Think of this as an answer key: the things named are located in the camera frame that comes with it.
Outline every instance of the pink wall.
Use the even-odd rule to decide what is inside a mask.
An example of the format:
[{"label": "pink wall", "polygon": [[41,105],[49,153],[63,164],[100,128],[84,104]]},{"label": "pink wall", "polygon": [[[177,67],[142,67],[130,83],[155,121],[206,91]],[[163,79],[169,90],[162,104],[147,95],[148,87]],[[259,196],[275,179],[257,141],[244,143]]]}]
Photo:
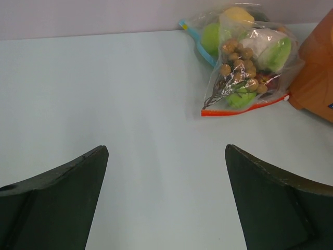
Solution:
[{"label": "pink wall", "polygon": [[[226,0],[0,0],[0,40],[177,29],[177,22]],[[274,21],[319,21],[330,0],[247,0]]]}]

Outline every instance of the transparent plastic bag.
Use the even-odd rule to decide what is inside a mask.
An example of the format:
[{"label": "transparent plastic bag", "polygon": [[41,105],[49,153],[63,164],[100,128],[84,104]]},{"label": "transparent plastic bag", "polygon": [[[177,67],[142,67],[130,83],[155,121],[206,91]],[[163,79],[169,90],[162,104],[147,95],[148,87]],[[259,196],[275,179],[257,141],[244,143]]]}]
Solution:
[{"label": "transparent plastic bag", "polygon": [[216,65],[219,57],[220,14],[227,10],[232,18],[269,21],[262,11],[262,7],[258,4],[228,4],[188,19],[182,19],[179,25],[193,37],[197,50],[212,66]]},{"label": "transparent plastic bag", "polygon": [[202,116],[227,116],[284,99],[302,69],[296,37],[282,24],[220,14],[219,58]]}]

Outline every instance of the orange container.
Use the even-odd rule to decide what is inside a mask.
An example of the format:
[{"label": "orange container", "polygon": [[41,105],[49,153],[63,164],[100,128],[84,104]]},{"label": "orange container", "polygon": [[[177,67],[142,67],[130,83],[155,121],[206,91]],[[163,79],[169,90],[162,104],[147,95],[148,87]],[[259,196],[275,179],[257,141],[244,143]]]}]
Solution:
[{"label": "orange container", "polygon": [[305,66],[290,86],[290,103],[333,122],[333,9],[301,45]]}]

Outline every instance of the bunch of brown fruit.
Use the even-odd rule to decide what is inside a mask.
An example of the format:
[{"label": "bunch of brown fruit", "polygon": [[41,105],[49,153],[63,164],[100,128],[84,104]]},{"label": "bunch of brown fruit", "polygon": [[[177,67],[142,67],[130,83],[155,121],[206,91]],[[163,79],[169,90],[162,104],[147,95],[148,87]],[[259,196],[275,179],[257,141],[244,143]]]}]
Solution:
[{"label": "bunch of brown fruit", "polygon": [[267,92],[267,86],[259,84],[255,79],[257,69],[253,64],[253,50],[244,48],[236,39],[227,40],[221,47],[222,58],[228,61],[222,64],[220,74],[223,77],[231,76],[233,82],[243,83],[250,92],[256,91],[258,94]]}]

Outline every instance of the table surface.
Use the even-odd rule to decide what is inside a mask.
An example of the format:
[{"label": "table surface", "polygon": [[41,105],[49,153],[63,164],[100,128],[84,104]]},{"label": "table surface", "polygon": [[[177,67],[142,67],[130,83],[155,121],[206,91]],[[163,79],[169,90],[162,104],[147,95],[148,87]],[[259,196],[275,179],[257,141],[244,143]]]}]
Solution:
[{"label": "table surface", "polygon": [[86,249],[245,250],[227,144],[333,185],[328,122],[288,102],[200,117],[211,68],[194,48],[182,31],[1,41],[0,186],[103,144]]}]

